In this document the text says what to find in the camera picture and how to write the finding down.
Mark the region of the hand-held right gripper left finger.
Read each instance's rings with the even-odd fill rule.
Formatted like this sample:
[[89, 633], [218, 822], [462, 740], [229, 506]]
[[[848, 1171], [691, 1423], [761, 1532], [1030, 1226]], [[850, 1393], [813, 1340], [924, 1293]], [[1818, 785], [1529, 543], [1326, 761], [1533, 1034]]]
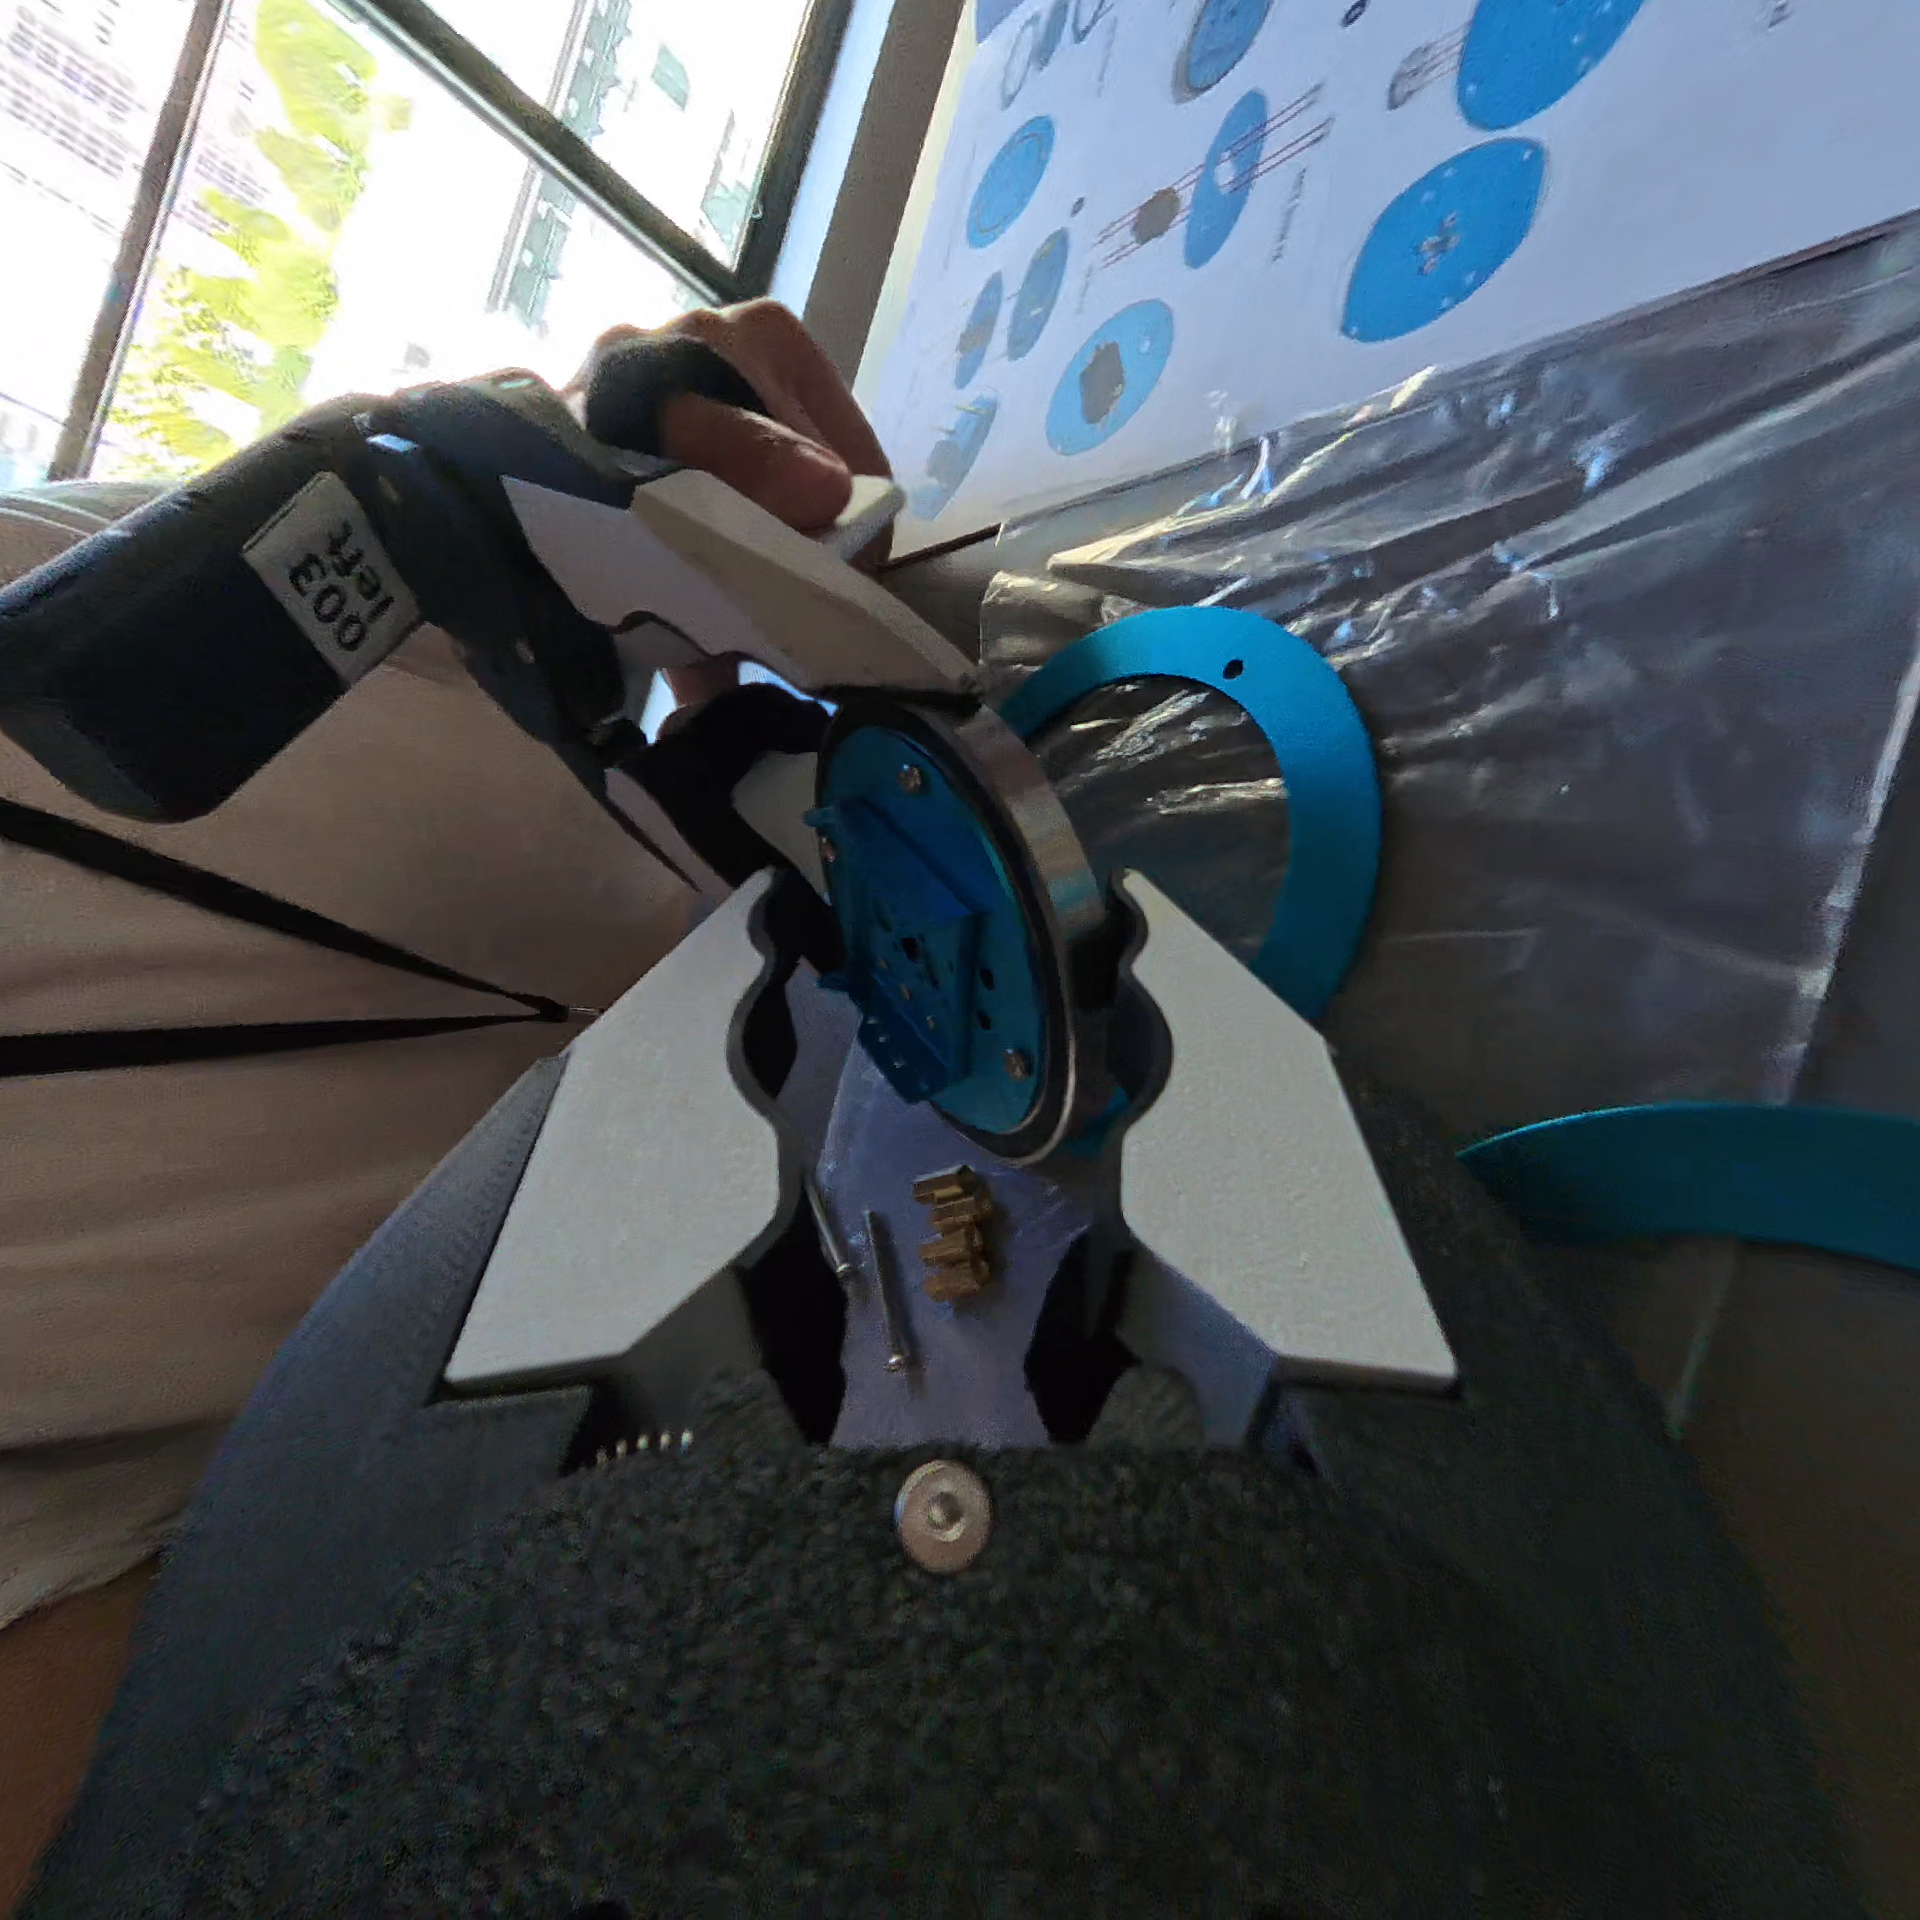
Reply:
[[800, 1135], [747, 1059], [778, 875], [739, 887], [568, 1047], [444, 1386], [692, 1403], [761, 1366], [742, 1275], [790, 1226]]

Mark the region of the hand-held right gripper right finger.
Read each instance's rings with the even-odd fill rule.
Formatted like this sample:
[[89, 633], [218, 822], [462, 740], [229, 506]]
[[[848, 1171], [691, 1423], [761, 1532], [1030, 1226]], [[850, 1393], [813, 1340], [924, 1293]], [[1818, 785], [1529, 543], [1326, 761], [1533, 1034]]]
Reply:
[[1204, 1447], [1289, 1388], [1452, 1399], [1459, 1363], [1322, 1034], [1138, 871], [1117, 1013], [1144, 1091], [1106, 1148], [1120, 1343], [1178, 1377]]

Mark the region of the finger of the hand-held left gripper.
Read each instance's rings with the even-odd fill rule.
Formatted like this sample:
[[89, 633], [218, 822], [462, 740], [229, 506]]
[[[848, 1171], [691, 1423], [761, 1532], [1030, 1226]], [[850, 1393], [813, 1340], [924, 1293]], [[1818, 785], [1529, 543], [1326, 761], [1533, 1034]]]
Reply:
[[813, 890], [828, 887], [824, 839], [810, 813], [816, 806], [816, 753], [768, 753], [733, 785], [731, 806], [739, 820]]
[[517, 476], [502, 492], [536, 561], [629, 668], [746, 655], [804, 692], [970, 698], [976, 665], [826, 543], [702, 470], [627, 507]]

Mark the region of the blue turntable disc with bearing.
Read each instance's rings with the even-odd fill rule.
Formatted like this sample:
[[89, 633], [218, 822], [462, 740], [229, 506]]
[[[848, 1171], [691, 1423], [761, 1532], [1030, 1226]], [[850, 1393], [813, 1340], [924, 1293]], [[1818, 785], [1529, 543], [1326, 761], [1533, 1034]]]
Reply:
[[1108, 1106], [1124, 925], [1041, 758], [993, 708], [852, 691], [806, 813], [857, 1039], [886, 1085], [1034, 1165]]

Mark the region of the blue metal ring plate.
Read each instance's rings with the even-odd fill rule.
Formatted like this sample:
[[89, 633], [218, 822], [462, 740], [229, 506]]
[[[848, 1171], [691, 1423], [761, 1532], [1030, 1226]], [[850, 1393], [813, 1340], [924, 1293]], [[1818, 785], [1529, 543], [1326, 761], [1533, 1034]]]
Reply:
[[1317, 1025], [1369, 925], [1382, 851], [1374, 740], [1347, 683], [1302, 638], [1253, 611], [1162, 607], [1068, 645], [1000, 699], [1021, 738], [1117, 682], [1187, 682], [1244, 708], [1286, 793], [1286, 868], [1254, 974]]
[[1546, 1242], [1733, 1239], [1918, 1270], [1906, 1118], [1658, 1102], [1533, 1122], [1459, 1161]]

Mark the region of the person's left hand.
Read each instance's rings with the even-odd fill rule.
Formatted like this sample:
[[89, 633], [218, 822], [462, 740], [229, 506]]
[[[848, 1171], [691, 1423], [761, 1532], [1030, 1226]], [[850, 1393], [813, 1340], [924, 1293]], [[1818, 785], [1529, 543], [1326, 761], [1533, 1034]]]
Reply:
[[596, 441], [709, 473], [804, 535], [857, 477], [891, 476], [828, 353], [773, 300], [611, 327], [568, 401]]

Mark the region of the large black-framed window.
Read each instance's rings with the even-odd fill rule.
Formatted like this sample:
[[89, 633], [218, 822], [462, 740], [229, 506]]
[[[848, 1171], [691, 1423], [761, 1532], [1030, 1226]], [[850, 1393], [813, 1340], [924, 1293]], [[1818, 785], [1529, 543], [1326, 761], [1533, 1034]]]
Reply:
[[3, 5], [3, 477], [773, 289], [852, 5]]

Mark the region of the clear plastic bag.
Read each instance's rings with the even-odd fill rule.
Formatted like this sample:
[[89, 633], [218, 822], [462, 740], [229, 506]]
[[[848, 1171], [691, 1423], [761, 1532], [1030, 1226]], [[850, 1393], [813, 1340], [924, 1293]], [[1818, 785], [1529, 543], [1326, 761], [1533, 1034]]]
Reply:
[[[1347, 683], [1382, 793], [1377, 902], [1322, 1021], [1457, 1353], [1452, 1399], [1289, 1388], [1249, 1449], [1314, 1468], [1464, 1419], [1524, 1461], [1637, 1433], [1594, 1281], [1620, 1242], [1537, 1239], [1460, 1165], [1488, 1135], [1658, 1102], [1794, 1106], [1915, 730], [1915, 225], [1457, 372], [1260, 445], [1184, 511], [1070, 547], [1045, 590], [1124, 617], [1253, 611]], [[1253, 974], [1289, 861], [1281, 767], [1229, 698], [1104, 685], [1028, 747], [1094, 877], [1158, 884]], [[1012, 1165], [848, 1060], [828, 1206], [865, 1254], [833, 1301], [833, 1445], [982, 1457], [1115, 1437], [1192, 1389], [1120, 1343], [1104, 1171], [1145, 1085]], [[968, 1165], [978, 1211], [912, 1185]], [[861, 1211], [918, 1366], [884, 1366]], [[922, 1244], [980, 1217], [990, 1292], [932, 1303]], [[1625, 1244], [1739, 1239], [1628, 1239]]]

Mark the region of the white instruction booklet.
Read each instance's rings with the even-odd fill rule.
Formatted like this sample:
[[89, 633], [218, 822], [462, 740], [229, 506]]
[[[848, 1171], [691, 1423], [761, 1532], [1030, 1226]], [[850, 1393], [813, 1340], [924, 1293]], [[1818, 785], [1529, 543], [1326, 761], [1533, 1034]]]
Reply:
[[865, 369], [902, 554], [1882, 228], [1914, 2], [976, 5]]

